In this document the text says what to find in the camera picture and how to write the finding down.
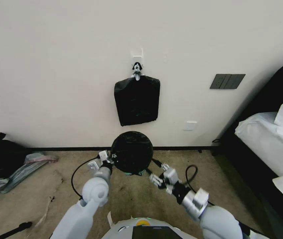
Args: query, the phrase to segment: wire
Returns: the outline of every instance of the wire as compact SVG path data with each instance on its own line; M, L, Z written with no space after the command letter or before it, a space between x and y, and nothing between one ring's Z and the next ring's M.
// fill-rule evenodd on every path
M195 168L196 170L195 170L195 173L192 175L192 177L191 177L190 179L188 179L188 170L189 170L190 168L192 168L192 167ZM189 165L189 166L186 168L186 182L184 183L184 185L188 184L189 188L190 188L192 191L194 191L195 193L196 193L197 191L193 189L193 187L190 185L190 182L191 182L192 180L194 180L194 178L196 177L197 173L198 173L198 167L197 167L196 165L194 165L194 164Z
M73 184L73 177L74 177L76 171L77 171L81 166L83 166L84 164L88 163L89 161L92 161L92 160L97 159L97 158L98 158L98 157L95 157L95 158L92 158L92 159L90 159L90 160L85 161L85 162L82 163L80 166L78 166L78 167L76 168L76 170L75 170L75 171L73 172L73 174L72 174L72 177L71 177L72 189L73 189L73 191L80 197L80 199L82 199L82 195L79 194L79 193L76 191L76 189L75 189L75 187L74 187L74 184Z

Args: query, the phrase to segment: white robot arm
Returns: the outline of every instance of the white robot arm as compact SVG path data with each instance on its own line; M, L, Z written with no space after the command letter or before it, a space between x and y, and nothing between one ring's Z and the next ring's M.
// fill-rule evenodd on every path
M50 239L86 239L96 210L108 201L112 161L106 150L100 152L99 156L100 159L88 163L94 177L85 183L81 199L66 212ZM246 235L243 237L239 221L230 212L219 206L207 206L209 194L206 191L199 189L193 192L181 183L175 169L167 164L163 164L162 169L164 173L161 176L151 173L150 180L159 188L165 188L167 193L173 194L194 221L200 221L205 239L249 238ZM266 239L262 235L255 238Z
M106 160L103 165L102 157L88 163L94 176L84 184L82 198L65 213L50 239L86 239L96 210L108 201L112 170Z

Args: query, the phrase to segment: beige carpet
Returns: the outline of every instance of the beige carpet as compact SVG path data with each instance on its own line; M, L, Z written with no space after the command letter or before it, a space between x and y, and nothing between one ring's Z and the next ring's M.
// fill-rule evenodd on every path
M0 234L22 222L32 221L35 225L46 211L49 196L55 199L49 204L47 217L42 225L19 232L12 238L49 238L67 209L75 204L78 196L73 192L70 179L76 167L97 155L94 151L49 152L60 157L59 162L46 164L7 194L0 194ZM185 169L196 164L199 172L192 186L202 187L210 193L210 201L229 210L238 220L267 234L271 234L265 213L240 177L233 172L225 159L218 159L227 176L209 151L155 151L154 158L167 162L177 169L179 178L185 180ZM161 170L151 163L149 167L158 175ZM75 175L75 187L81 190L90 178L83 166ZM109 201L97 210L94 225L87 238L101 238L108 230L107 214L113 221L133 217L150 217L166 221L199 239L202 233L197 222L192 221L185 210L177 204L174 196L157 189L148 176L126 176L114 169L111 176Z

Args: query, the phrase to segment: gray wall switch panel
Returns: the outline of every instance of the gray wall switch panel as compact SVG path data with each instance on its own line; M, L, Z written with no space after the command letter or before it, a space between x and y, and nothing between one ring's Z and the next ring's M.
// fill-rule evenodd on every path
M219 89L227 74L216 74L210 89Z
M232 74L224 86L224 89L236 89L244 78L245 74Z
M237 74L237 77L235 78L235 82L233 83L230 89L236 89L244 77L245 77L245 74Z
M228 80L230 79L230 76L231 74L226 74L221 86L220 86L220 89L224 89L225 85L228 83Z

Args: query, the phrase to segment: black bag hanging on wall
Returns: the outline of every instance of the black bag hanging on wall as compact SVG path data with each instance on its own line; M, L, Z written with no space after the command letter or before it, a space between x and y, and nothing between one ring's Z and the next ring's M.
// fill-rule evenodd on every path
M114 96L121 126L151 122L158 117L160 81L141 75L115 84Z

